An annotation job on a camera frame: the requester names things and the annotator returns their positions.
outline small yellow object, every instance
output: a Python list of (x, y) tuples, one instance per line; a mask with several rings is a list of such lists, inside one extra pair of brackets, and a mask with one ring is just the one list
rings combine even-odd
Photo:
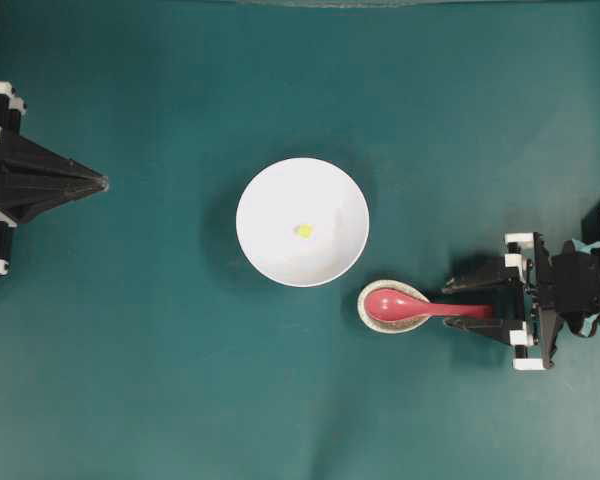
[(301, 236), (302, 238), (309, 238), (313, 233), (313, 227), (303, 223), (302, 225), (298, 225), (296, 228), (294, 228), (293, 233)]

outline red spoon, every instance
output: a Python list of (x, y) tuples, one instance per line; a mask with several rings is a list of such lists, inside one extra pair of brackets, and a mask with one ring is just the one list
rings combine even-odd
[(381, 322), (397, 322), (419, 315), (474, 318), (493, 316), (490, 305), (429, 303), (393, 288), (379, 288), (371, 292), (364, 300), (364, 308), (367, 314)]

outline white bowl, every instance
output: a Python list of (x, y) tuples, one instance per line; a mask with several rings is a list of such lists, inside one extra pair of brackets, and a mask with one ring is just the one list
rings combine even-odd
[(315, 158), (290, 158), (247, 185), (236, 212), (242, 251), (263, 275), (313, 287), (349, 270), (369, 236), (369, 209), (356, 183)]

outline table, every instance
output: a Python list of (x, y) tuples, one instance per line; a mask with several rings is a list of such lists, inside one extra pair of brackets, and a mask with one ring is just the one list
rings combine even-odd
[[(600, 333), (557, 367), (355, 299), (423, 291), (600, 202), (600, 1), (326, 10), (0, 1), (23, 134), (111, 190), (19, 229), (0, 282), (0, 479), (600, 480)], [(360, 261), (278, 286), (235, 237), (264, 166), (364, 190)]]

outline teal table surface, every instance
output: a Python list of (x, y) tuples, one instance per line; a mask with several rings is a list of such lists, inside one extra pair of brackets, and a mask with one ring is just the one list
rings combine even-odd
[[(295, 9), (0, 0), (23, 134), (111, 190), (19, 228), (0, 282), (0, 480), (600, 480), (600, 332), (556, 368), (358, 292), (432, 291), (502, 235), (555, 251), (600, 203), (600, 1)], [(258, 274), (242, 189), (292, 156), (371, 234), (318, 288)]]

